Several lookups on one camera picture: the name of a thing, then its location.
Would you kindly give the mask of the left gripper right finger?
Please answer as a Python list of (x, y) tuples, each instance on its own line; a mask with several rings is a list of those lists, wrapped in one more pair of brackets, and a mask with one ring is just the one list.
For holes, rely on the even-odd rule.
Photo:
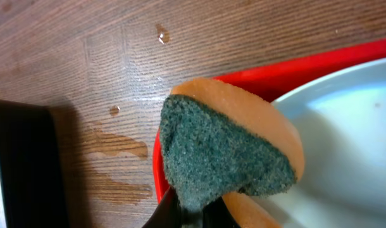
[(228, 211), (222, 197), (205, 206), (202, 212), (203, 228), (240, 228)]

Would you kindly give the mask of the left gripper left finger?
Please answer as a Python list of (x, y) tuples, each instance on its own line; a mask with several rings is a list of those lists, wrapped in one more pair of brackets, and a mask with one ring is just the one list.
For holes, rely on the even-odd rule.
[(174, 188), (170, 187), (142, 228), (181, 228), (182, 211)]

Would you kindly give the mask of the orange green scrub sponge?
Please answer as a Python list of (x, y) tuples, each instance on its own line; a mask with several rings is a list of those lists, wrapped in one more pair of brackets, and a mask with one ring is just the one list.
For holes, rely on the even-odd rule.
[(202, 227), (222, 197), (240, 227), (278, 227), (254, 198), (288, 191), (304, 173), (297, 129), (261, 97), (215, 79), (175, 86), (161, 110), (163, 170), (183, 227)]

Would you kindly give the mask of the white plate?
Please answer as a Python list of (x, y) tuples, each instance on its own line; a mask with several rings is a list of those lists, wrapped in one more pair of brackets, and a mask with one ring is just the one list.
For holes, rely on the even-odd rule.
[(284, 227), (386, 227), (386, 58), (273, 104), (301, 135), (305, 170), (286, 193), (256, 202)]

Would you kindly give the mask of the black rimmed orange wash tray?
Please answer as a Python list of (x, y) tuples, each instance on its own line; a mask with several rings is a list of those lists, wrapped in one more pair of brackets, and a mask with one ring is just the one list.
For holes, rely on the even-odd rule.
[(0, 186), (7, 227), (69, 226), (47, 108), (0, 100)]

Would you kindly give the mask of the red plastic tray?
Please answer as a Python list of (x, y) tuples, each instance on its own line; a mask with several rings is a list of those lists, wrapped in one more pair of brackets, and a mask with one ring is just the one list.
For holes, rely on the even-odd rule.
[(384, 58), (386, 39), (226, 74), (220, 80), (251, 92), (276, 108), (273, 104), (276, 99), (300, 86), (346, 68)]

